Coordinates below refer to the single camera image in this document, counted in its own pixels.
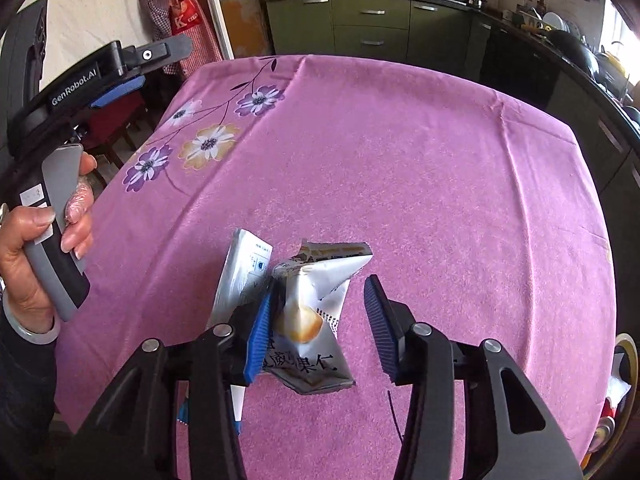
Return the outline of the black forearm sleeve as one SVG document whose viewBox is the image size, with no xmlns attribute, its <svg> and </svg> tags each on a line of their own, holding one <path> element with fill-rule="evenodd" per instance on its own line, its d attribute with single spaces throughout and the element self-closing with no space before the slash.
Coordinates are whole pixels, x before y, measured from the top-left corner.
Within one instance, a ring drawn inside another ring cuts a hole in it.
<svg viewBox="0 0 640 480">
<path fill-rule="evenodd" d="M 1 477 L 53 479 L 56 342 L 34 344 L 1 318 Z"/>
</svg>

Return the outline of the person's left hand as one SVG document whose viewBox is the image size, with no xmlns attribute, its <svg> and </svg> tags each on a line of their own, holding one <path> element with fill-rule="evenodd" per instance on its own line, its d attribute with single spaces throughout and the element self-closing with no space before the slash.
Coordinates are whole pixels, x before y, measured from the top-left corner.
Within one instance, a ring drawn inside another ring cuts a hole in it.
<svg viewBox="0 0 640 480">
<path fill-rule="evenodd" d="M 84 258 L 93 245 L 91 207 L 94 197 L 86 175 L 95 169 L 94 157 L 82 154 L 76 190 L 65 209 L 66 227 L 61 249 L 72 252 L 78 259 Z M 4 216 L 1 225 L 1 277 L 6 285 L 9 308 L 17 322 L 35 334 L 52 330 L 55 307 L 32 272 L 23 247 L 46 232 L 53 219 L 54 212 L 50 208 L 19 206 Z"/>
</svg>

